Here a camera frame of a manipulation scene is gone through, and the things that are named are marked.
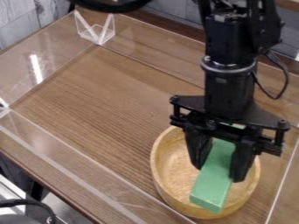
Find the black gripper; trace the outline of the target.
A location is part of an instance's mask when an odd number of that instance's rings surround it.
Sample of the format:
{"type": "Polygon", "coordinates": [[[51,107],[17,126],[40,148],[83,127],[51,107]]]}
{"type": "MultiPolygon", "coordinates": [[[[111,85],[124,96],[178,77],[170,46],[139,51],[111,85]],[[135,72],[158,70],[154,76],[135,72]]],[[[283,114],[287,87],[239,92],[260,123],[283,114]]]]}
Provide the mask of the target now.
{"type": "Polygon", "coordinates": [[[264,111],[254,100],[256,71],[226,73],[208,70],[203,95],[175,95],[171,124],[184,131],[192,166],[200,170],[211,152],[212,138],[232,142],[230,177],[243,182],[255,156],[283,152],[288,121],[264,111]]]}

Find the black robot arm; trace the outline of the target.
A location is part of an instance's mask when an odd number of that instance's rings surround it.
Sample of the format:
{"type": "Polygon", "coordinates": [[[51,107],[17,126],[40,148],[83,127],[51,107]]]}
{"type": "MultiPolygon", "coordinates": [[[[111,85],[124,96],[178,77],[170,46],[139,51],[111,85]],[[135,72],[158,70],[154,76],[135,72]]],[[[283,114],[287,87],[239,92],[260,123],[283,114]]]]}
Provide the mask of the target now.
{"type": "Polygon", "coordinates": [[[255,157],[279,156],[290,122],[255,103],[258,57],[266,56],[290,75],[286,64],[271,52],[280,42],[284,22],[275,0],[199,0],[206,31],[204,94],[175,95],[171,125],[184,132],[191,164],[202,169],[211,154],[212,140],[232,143],[228,177],[246,179],[255,157]]]}

